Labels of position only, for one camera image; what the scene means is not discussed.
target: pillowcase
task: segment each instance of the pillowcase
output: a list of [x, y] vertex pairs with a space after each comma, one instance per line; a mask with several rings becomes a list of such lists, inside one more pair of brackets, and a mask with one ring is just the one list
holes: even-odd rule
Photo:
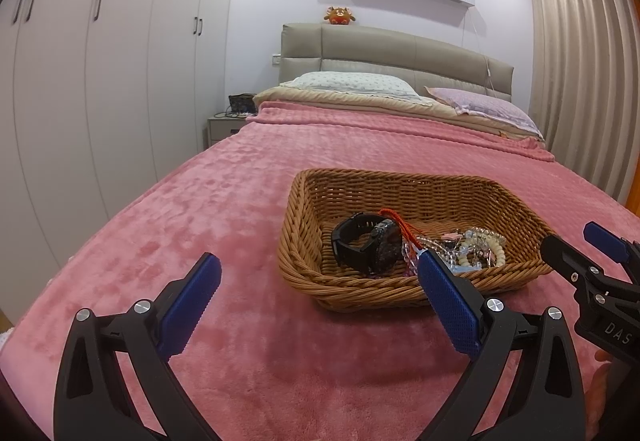
[[295, 80], [280, 85], [282, 87], [306, 88], [308, 90], [352, 92], [408, 101], [424, 99], [404, 80], [395, 76], [375, 74], [373, 72], [307, 72]]
[[456, 114], [484, 116], [495, 121], [511, 124], [521, 130], [543, 137], [536, 124], [513, 103], [484, 94], [476, 94], [456, 88], [425, 87], [436, 100], [452, 106]]

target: black watch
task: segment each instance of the black watch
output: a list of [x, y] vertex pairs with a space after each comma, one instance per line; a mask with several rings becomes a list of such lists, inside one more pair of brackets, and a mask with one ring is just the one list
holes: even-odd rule
[[[362, 247], [350, 246], [369, 233]], [[384, 275], [402, 259], [402, 234], [390, 218], [362, 212], [342, 221], [331, 234], [335, 262], [347, 265], [363, 275]]]

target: watch face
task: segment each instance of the watch face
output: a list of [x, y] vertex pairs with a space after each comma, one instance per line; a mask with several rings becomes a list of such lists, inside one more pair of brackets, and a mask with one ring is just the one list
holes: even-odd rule
[[369, 268], [372, 275], [384, 275], [402, 259], [402, 234], [392, 220], [385, 219], [371, 231], [374, 240], [370, 254]]

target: wardrobe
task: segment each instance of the wardrobe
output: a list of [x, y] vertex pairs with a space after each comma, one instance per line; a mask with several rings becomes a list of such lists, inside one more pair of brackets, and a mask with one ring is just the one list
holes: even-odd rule
[[0, 308], [202, 151], [229, 0], [0, 3]]

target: metal screw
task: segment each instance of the metal screw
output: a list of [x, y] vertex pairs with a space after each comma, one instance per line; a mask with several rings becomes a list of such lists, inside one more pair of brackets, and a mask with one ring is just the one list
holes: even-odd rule
[[490, 298], [486, 301], [486, 306], [496, 313], [504, 309], [504, 304], [497, 298]]
[[76, 313], [76, 320], [78, 322], [84, 322], [91, 315], [91, 311], [89, 309], [81, 309]]
[[149, 309], [151, 309], [151, 302], [149, 302], [149, 300], [140, 300], [133, 306], [133, 310], [139, 315], [146, 313]]
[[547, 313], [549, 313], [549, 316], [553, 318], [553, 320], [559, 320], [560, 318], [562, 318], [562, 311], [557, 307], [549, 307]]

